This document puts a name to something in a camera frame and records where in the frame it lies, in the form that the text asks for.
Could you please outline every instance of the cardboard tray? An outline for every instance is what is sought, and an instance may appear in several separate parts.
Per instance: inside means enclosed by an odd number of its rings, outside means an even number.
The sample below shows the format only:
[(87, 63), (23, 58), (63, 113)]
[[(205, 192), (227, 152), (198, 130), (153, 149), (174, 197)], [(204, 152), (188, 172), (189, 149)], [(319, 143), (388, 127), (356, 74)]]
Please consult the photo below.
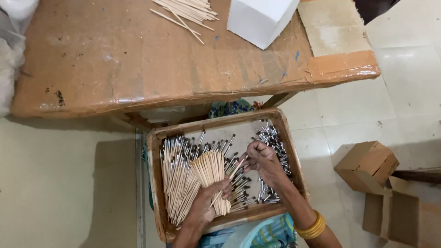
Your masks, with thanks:
[[(155, 223), (159, 238), (163, 242), (172, 242), (177, 231), (176, 227), (168, 221), (167, 210), (165, 209), (165, 198), (162, 191), (163, 185), (159, 155), (162, 140), (167, 136), (202, 131), (203, 129), (208, 130), (210, 128), (220, 128), (260, 119), (270, 119), (280, 133), (280, 138), (288, 155), (288, 161), (293, 176), (293, 183), (300, 191), (302, 196), (307, 200), (309, 199), (309, 192), (303, 179), (300, 162), (291, 139), (288, 122), (282, 111), (277, 108), (256, 110), (249, 113), (153, 129), (147, 137), (147, 154), (149, 160)], [(256, 204), (254, 206), (250, 205), (249, 209), (247, 210), (240, 210), (227, 214), (226, 216), (215, 218), (204, 230), (204, 233), (210, 233), (242, 223), (268, 218), (285, 212), (285, 207), (280, 203)]]

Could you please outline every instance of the wooden stick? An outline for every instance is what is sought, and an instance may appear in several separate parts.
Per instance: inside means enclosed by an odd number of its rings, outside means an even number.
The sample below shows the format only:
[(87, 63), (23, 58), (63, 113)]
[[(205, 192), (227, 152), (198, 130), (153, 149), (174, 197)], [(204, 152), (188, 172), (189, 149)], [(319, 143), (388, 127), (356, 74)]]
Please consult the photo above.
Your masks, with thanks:
[[(236, 174), (237, 170), (239, 169), (239, 167), (242, 165), (242, 163), (248, 158), (248, 155), (246, 157), (244, 157), (242, 159), (242, 161), (239, 163), (239, 165), (236, 167), (236, 169), (234, 169), (233, 173), (230, 175), (230, 181), (231, 179), (233, 179), (234, 174)], [(213, 206), (214, 201), (216, 201), (217, 198), (219, 198), (219, 196), (221, 195), (222, 191), (220, 191), (217, 196), (214, 198), (213, 202), (211, 203), (210, 207)]]
[[(159, 15), (159, 16), (162, 16), (162, 17), (164, 17), (165, 19), (171, 21), (172, 23), (176, 23), (176, 24), (178, 24), (179, 26), (181, 26), (181, 27), (183, 27), (183, 28), (185, 28), (185, 29), (190, 30), (190, 29), (187, 28), (186, 26), (184, 26), (184, 25), (182, 25), (181, 23), (179, 23), (179, 22), (177, 22), (177, 21), (175, 21), (175, 20), (169, 18), (168, 16), (166, 16), (166, 15), (164, 15), (164, 14), (161, 14), (161, 13), (159, 13), (159, 12), (153, 10), (153, 9), (150, 9), (150, 10), (151, 10), (153, 13), (155, 13), (155, 14), (157, 14), (157, 15)], [(197, 35), (201, 35), (200, 33), (196, 32), (196, 31), (194, 31), (194, 30), (193, 30), (193, 32), (194, 32), (195, 34), (197, 34)]]

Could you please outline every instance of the gold bangle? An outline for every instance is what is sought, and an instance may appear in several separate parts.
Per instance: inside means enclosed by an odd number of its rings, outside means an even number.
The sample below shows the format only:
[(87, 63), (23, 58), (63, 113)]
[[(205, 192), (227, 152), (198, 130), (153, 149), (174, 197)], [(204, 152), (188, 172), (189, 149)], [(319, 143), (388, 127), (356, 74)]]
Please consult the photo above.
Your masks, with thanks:
[(315, 220), (315, 223), (306, 230), (298, 229), (294, 225), (295, 231), (303, 238), (303, 239), (313, 239), (318, 237), (326, 228), (326, 220), (323, 218), (323, 216), (314, 210), (315, 214), (317, 215), (317, 219)]

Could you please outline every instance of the table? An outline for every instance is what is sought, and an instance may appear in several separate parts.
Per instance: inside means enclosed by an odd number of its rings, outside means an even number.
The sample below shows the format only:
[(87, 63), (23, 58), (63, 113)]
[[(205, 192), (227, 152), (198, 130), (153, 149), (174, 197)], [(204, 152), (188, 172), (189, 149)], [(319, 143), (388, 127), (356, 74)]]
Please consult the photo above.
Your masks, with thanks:
[[(302, 2), (323, 1), (352, 2)], [(149, 0), (42, 0), (25, 33), (26, 62), (12, 113), (123, 114), (150, 128), (137, 111), (268, 94), (274, 96), (264, 107), (277, 106), (299, 91), (380, 75), (370, 49), (314, 56), (313, 34), (302, 24), (310, 14), (296, 11), (273, 44), (260, 50), (226, 30), (229, 1), (212, 0), (220, 21), (206, 25), (215, 31), (188, 22), (205, 45), (149, 8), (171, 17)]]

